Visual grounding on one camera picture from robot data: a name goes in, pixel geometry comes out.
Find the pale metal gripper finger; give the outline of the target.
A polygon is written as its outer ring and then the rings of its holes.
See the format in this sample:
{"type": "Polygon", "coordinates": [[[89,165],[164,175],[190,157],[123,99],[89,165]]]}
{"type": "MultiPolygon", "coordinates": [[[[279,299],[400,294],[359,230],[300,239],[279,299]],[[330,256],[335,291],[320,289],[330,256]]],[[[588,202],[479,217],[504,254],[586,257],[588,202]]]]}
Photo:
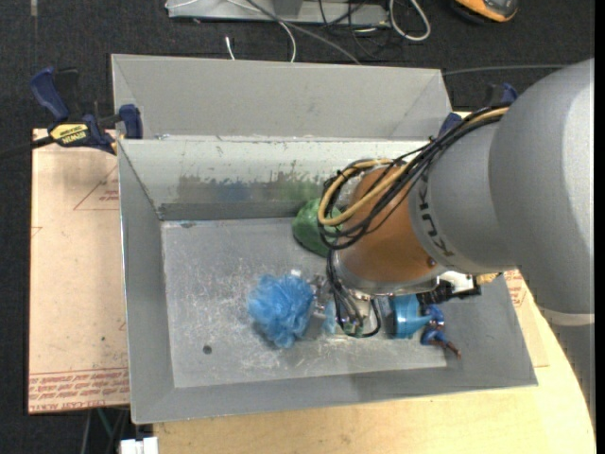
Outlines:
{"type": "Polygon", "coordinates": [[[315,340],[323,331],[323,325],[327,318],[326,306],[314,304],[310,309],[308,325],[305,329],[303,338],[305,340],[315,340]]]}
{"type": "Polygon", "coordinates": [[[309,286],[317,304],[328,304],[332,300],[331,285],[325,276],[315,275],[309,281],[309,286]]]}

